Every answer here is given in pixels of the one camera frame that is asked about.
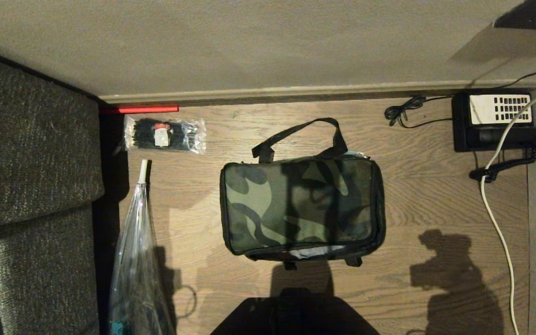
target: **black strap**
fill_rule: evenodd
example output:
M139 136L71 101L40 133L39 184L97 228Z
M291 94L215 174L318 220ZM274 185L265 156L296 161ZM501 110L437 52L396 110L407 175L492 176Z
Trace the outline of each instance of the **black strap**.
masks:
M363 260L361 260L361 257L359 256L346 257L344 261L347 265L349 265L349 267L355 268L358 268L363 264Z
M254 154L254 158L259 156L260 163L272 163L272 160L274 159L274 150L272 150L271 146L273 146L283 138L293 134L294 132L300 131L308 125L311 125L311 123L314 123L315 121L324 121L336 127L336 133L334 133L334 138L332 138L332 147L319 153L317 155L318 157L332 158L336 157L337 155L344 154L348 151L347 144L345 143L344 138L342 138L342 133L340 127L338 126L338 121L332 119L332 117L322 117L321 119L315 119L314 121L309 121L307 123L303 123L302 125L290 127L285 131L281 131L278 134L271 136L269 139L260 143L251 150L251 152Z
M287 271L296 271L297 270L297 265L295 264L294 261L284 261L283 263L285 264L285 270L287 270Z

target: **bag handle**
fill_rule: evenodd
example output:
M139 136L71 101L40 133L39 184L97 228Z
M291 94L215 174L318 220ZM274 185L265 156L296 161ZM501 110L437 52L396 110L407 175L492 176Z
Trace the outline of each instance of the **bag handle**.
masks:
M283 138L302 130L308 125L311 125L311 123L314 123L315 121L327 122L336 127L336 132L334 133L334 137L332 138L332 147L319 153L317 155L318 157L332 158L336 157L337 155L344 154L348 151L347 144L345 143L344 138L342 138L342 133L340 127L338 126L338 121L334 120L332 117L322 117L319 119L315 119L314 121L303 123L302 125L290 127L285 131L281 131L278 134L271 136L270 138L260 143L251 150L254 155L254 158L259 156L260 163L272 163L272 160L274 159L274 150L272 150L271 146L273 146Z

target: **gray sofa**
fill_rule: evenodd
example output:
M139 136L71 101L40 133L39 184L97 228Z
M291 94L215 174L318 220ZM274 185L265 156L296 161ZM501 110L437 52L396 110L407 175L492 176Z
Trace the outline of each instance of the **gray sofa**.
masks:
M99 333L95 101L0 63L0 334Z

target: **clear plastic bag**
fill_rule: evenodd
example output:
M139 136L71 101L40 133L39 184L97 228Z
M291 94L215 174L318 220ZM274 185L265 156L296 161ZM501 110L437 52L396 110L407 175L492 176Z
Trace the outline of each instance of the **clear plastic bag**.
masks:
M109 335L174 335L154 254L146 169L144 160L115 251Z
M125 117L125 149L206 152L206 125L204 120L158 120Z

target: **wooden floor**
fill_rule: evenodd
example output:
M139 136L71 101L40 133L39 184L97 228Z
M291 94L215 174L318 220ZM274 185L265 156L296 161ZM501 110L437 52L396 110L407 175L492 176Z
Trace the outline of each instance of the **wooden floor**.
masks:
M473 153L453 151L450 121L417 129L389 127L387 106L405 99L294 102L188 107L154 117L203 118L205 155L157 150L128 153L130 184L141 159L151 159L150 201L163 280L174 291L178 335L210 334L244 299L278 295L285 287L331 290L382 335L513 334L506 257L468 178ZM382 168L387 236L360 268L344 261L285 272L276 262L250 261L225 248L219 174L230 161L255 161L251 148L285 128L335 117L350 150ZM450 116L450 101L409 111L408 124ZM334 128L315 125L274 146L275 159L311 155L332 144ZM519 152L506 152L510 158ZM490 155L478 154L479 165ZM487 187L489 203L510 247L516 278L516 317L528 333L529 235L527 170L500 174ZM125 217L129 195L121 203Z

